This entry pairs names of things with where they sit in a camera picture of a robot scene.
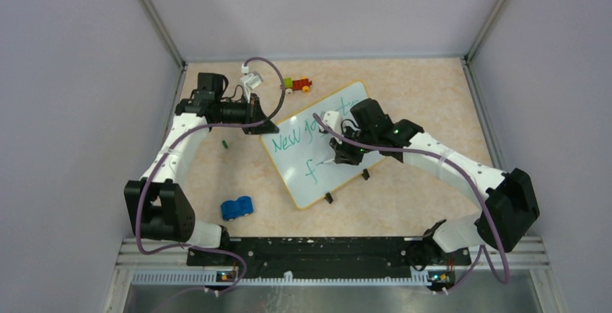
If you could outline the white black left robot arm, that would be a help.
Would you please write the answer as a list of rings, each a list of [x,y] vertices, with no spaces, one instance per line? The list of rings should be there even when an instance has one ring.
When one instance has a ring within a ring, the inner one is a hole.
[[[253,89],[263,79],[257,72],[240,79],[242,96],[225,97],[226,76],[200,73],[197,87],[175,108],[170,132],[156,159],[139,180],[130,180],[124,198],[134,234],[142,239],[174,241],[204,247],[215,265],[230,259],[231,245],[218,224],[199,221],[182,186],[196,152],[214,124],[237,125],[246,135],[278,133]]]

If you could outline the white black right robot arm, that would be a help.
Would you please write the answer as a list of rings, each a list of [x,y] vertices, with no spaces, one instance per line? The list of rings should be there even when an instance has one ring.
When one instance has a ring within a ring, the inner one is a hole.
[[[333,163],[357,166],[372,151],[434,175],[471,199],[479,212],[442,220],[424,233],[425,258],[442,264],[456,250],[487,244],[511,252],[540,216],[530,175],[486,166],[442,144],[407,119],[394,123],[378,101],[368,98],[350,109],[352,120],[325,111],[319,129],[329,133]]]

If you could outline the yellow-framed whiteboard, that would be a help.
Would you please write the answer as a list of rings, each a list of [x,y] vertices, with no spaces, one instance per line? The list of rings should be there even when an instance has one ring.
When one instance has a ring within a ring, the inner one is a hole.
[[[310,207],[324,199],[326,193],[331,194],[362,176],[363,169],[371,169],[384,159],[377,152],[370,152],[364,155],[358,166],[319,164],[332,159],[334,152],[329,146],[331,137],[319,132],[319,125],[312,115],[333,110],[348,120],[352,118],[350,108],[368,97],[364,83],[356,81],[280,121],[277,124],[279,133],[261,136],[261,142],[297,208]]]

